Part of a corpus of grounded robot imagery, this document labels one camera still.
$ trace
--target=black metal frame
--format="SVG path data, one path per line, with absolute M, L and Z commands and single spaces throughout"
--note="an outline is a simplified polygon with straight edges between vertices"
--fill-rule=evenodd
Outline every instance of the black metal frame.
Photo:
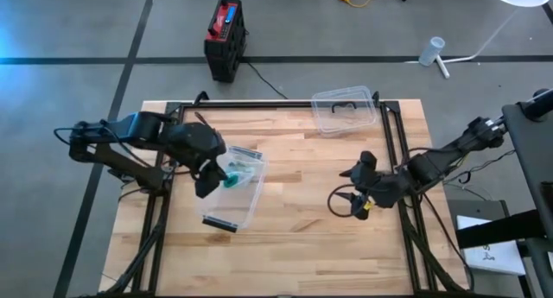
M 201 100 L 209 99 L 208 96 L 203 92 L 194 102 L 167 102 L 165 109 L 166 113 L 174 113 L 177 111 L 178 119 L 181 122 L 184 122 L 184 115 L 186 109 L 263 109 L 263 108 L 310 108 L 311 102 L 308 100 L 276 100 L 276 101 L 206 101 Z M 397 126 L 397 137 L 399 140 L 399 146 L 401 148 L 402 157 L 409 157 L 409 147 L 406 140 L 404 123 L 401 115 L 401 109 L 398 101 L 395 100 L 386 100 L 378 101 L 375 100 L 375 106 L 380 110 L 380 115 L 382 117 L 382 125 L 386 139 L 386 146 L 388 149 L 388 155 L 391 163 L 391 170 L 398 165 L 398 159 L 396 155 L 394 139 L 392 135 L 392 129 L 390 124 L 389 115 L 392 114 L 395 123 Z M 156 158 L 156 166 L 161 165 L 163 161 L 163 154 L 160 152 Z M 157 205 L 157 197 L 151 195 L 148 199 L 148 205 L 146 206 L 146 211 L 144 214 L 143 222 L 143 231 L 141 234 L 140 248 L 139 252 L 135 256 L 133 262 L 131 262 L 130 267 L 132 266 L 136 272 L 132 274 L 132 285 L 130 293 L 122 293 L 123 290 L 118 292 L 110 293 L 99 293 L 98 296 L 101 297 L 157 297 L 156 288 L 157 281 L 159 277 L 159 269 L 162 258 L 162 249 L 163 249 L 163 239 L 165 236 L 165 228 L 168 217 L 168 208 L 170 204 L 170 196 L 172 190 L 172 181 L 169 184 L 168 193 L 165 196 L 161 197 L 161 211 L 159 220 L 152 230 L 152 221 L 154 211 Z M 423 244 L 428 246 L 428 237 L 426 234 L 424 222 L 423 222 L 423 213 L 421 207 L 416 204 L 416 197 L 411 196 L 413 202 L 413 216 L 415 220 L 415 227 L 418 234 L 418 242 L 423 241 Z M 415 258 L 415 250 L 413 247 L 413 239 L 410 235 L 406 234 L 406 228 L 413 228 L 409 217 L 407 215 L 407 208 L 404 200 L 398 202 L 398 211 L 400 214 L 400 222 L 402 226 L 402 231 L 404 232 L 404 245 L 405 253 L 407 257 L 408 269 L 410 272 L 410 282 L 413 288 L 413 295 L 403 295 L 403 296 L 415 296 L 415 297 L 494 297 L 490 295 L 477 295 L 468 292 L 446 292 L 439 291 L 437 289 L 437 282 L 435 279 L 435 273 L 431 267 L 431 264 L 423 257 L 424 270 L 428 280 L 428 289 L 423 289 L 423 286 L 420 282 L 420 276 L 417 270 L 417 262 Z M 148 255 L 151 248 L 155 245 L 154 256 L 151 265 L 151 271 L 149 274 L 149 285 L 146 290 L 142 290 L 142 281 L 143 281 L 143 264 L 144 259 Z M 130 278 L 125 279 L 124 282 L 118 282 L 119 287 L 123 286 L 122 289 L 125 289 L 127 284 L 130 282 Z

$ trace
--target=clear plastic container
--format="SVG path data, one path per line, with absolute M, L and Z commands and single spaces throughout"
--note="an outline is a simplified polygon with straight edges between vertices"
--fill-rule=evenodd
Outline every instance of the clear plastic container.
M 204 223 L 208 220 L 228 231 L 244 229 L 253 217 L 263 189 L 267 161 L 259 152 L 229 147 L 217 157 L 217 163 L 229 180 L 221 181 L 206 198 L 198 199 L 198 212 L 204 217 Z
M 323 136 L 337 136 L 377 120 L 371 91 L 366 86 L 316 93 L 311 100 L 315 121 Z

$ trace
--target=plastic container lid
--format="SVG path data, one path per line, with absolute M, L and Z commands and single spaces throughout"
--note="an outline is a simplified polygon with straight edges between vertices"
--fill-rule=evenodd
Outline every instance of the plastic container lid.
M 204 220 L 217 223 L 221 229 L 244 229 L 253 217 L 263 189 L 267 161 L 259 152 L 229 147 L 217 157 L 217 163 L 229 179 L 221 181 L 206 198 L 198 199 L 198 212 Z
M 336 136 L 374 124 L 377 120 L 371 92 L 366 86 L 316 93 L 311 100 L 319 132 L 323 136 Z

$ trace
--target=gray floor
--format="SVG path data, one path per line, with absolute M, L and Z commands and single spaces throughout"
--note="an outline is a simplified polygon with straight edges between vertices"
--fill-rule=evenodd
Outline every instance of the gray floor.
M 0 0 L 0 58 L 125 57 L 144 1 Z M 444 54 L 471 54 L 514 10 L 497 0 L 378 0 L 362 10 L 337 0 L 242 1 L 250 56 L 415 56 L 433 35 L 446 40 Z M 155 0 L 138 56 L 202 56 L 215 2 Z M 553 54 L 552 36 L 542 8 L 521 9 L 485 54 Z M 474 117 L 497 117 L 503 104 L 553 84 L 548 62 L 453 64 L 449 80 L 435 67 L 398 63 L 256 67 L 290 98 L 357 85 L 383 98 L 421 98 L 436 146 L 457 136 Z M 92 168 L 72 162 L 52 128 L 106 117 L 122 71 L 122 65 L 0 66 L 1 296 L 52 295 Z M 231 85 L 213 82 L 206 65 L 134 66 L 119 116 L 140 109 L 146 99 L 191 99 L 203 90 L 212 98 L 277 97 L 246 66 Z M 470 155 L 465 166 L 511 147 L 508 141 L 500 149 Z M 533 207 L 514 156 L 475 174 L 471 183 L 495 200 L 506 200 L 511 212 Z M 118 186 L 104 172 L 70 295 L 97 288 Z M 447 195 L 474 199 L 454 188 Z M 512 277 L 477 274 L 479 293 L 519 290 Z

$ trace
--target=wooden tabletop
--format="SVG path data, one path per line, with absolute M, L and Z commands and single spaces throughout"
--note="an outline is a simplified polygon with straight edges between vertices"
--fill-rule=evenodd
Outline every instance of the wooden tabletop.
M 421 102 L 399 102 L 409 146 L 430 146 Z M 163 113 L 165 105 L 146 101 L 142 110 Z M 378 158 L 378 170 L 390 171 L 380 117 L 373 126 L 331 139 L 318 134 L 309 108 L 197 111 L 227 146 L 262 152 L 268 172 L 253 219 L 238 233 L 203 225 L 195 210 L 193 182 L 186 175 L 176 177 L 157 295 L 412 294 L 397 208 L 373 208 L 369 219 L 360 221 L 337 218 L 326 206 L 328 194 L 349 182 L 338 173 L 354 165 L 361 151 L 370 150 Z M 195 120 L 193 112 L 187 110 L 188 121 Z M 395 143 L 401 155 L 397 136 Z M 152 163 L 156 157 L 154 152 L 136 152 Z M 129 185 L 124 192 L 133 188 Z M 454 238 L 442 186 L 428 196 Z M 137 253 L 146 202 L 141 193 L 120 202 L 100 290 L 109 288 L 110 278 L 118 278 Z M 336 208 L 345 203 L 336 200 Z M 422 209 L 431 250 L 466 287 L 461 261 L 426 203 Z

